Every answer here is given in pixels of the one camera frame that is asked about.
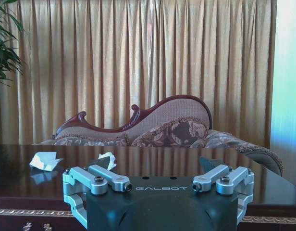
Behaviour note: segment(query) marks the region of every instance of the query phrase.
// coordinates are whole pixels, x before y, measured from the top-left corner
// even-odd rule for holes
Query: glossy dark table surface
[[[63,158],[53,172],[31,169],[36,152],[56,151]],[[196,176],[203,174],[199,157],[249,167],[255,173],[254,201],[248,216],[296,217],[296,186],[234,149],[72,147],[0,145],[0,208],[70,210],[62,198],[62,172],[84,167],[99,154],[116,156],[115,172],[127,176]]]

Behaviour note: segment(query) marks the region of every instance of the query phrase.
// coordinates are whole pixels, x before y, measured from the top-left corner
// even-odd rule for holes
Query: metal bracket
[[[219,165],[204,175],[194,177],[192,188],[196,192],[206,192],[214,183],[220,195],[231,195],[234,191],[238,193],[239,224],[245,216],[247,204],[253,201],[254,173],[246,167],[230,171],[228,166]]]
[[[126,176],[117,175],[99,165],[89,166],[88,172],[96,176],[104,177],[114,191],[125,192],[132,190],[132,184]]]
[[[77,193],[91,191],[94,195],[102,195],[107,192],[108,184],[115,191],[127,192],[132,190],[132,184],[128,177],[117,175],[98,165],[84,169],[80,167],[67,169],[62,174],[62,181],[64,202],[70,205],[73,216],[87,229],[87,211]]]
[[[229,173],[229,167],[226,165],[218,165],[204,175],[195,176],[193,178],[192,188],[196,192],[206,192],[211,190],[212,184],[221,176]]]

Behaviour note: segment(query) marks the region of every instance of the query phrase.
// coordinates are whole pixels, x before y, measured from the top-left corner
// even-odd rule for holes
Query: carved wooden frame
[[[121,126],[120,128],[106,129],[106,128],[99,128],[99,127],[93,126],[85,120],[84,117],[86,116],[86,112],[80,112],[76,116],[67,120],[62,126],[60,126],[57,129],[56,134],[53,135],[52,138],[54,139],[63,129],[68,128],[68,127],[84,127],[84,128],[88,128],[88,129],[91,129],[94,131],[110,132],[110,133],[126,131],[126,130],[134,127],[136,124],[140,123],[143,119],[145,119],[149,114],[151,114],[158,107],[162,106],[163,104],[165,104],[171,100],[176,100],[176,99],[191,99],[191,100],[195,100],[195,101],[201,103],[201,105],[203,105],[203,107],[206,109],[208,116],[209,116],[209,129],[212,129],[211,112],[210,112],[209,108],[207,107],[207,105],[200,98],[198,98],[196,96],[192,96],[192,95],[175,95],[175,96],[168,97],[168,98],[158,102],[156,105],[154,105],[153,107],[151,107],[149,109],[140,109],[136,104],[133,104],[131,106],[132,110],[134,111],[133,115],[131,116],[130,120],[125,125]]]

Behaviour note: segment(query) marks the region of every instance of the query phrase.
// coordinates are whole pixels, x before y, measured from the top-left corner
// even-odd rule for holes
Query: sofa
[[[235,148],[276,174],[281,176],[283,173],[281,159],[269,149],[240,140],[230,133],[213,130],[209,108],[195,96],[172,96],[146,110],[132,105],[132,110],[129,122],[113,129],[89,124],[85,120],[86,112],[80,112],[60,126],[51,139],[40,144]]]

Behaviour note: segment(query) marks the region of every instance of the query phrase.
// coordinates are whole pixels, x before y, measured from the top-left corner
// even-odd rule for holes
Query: logo
[[[187,187],[136,187],[135,190],[138,191],[176,191],[176,190],[183,190],[185,191]]]

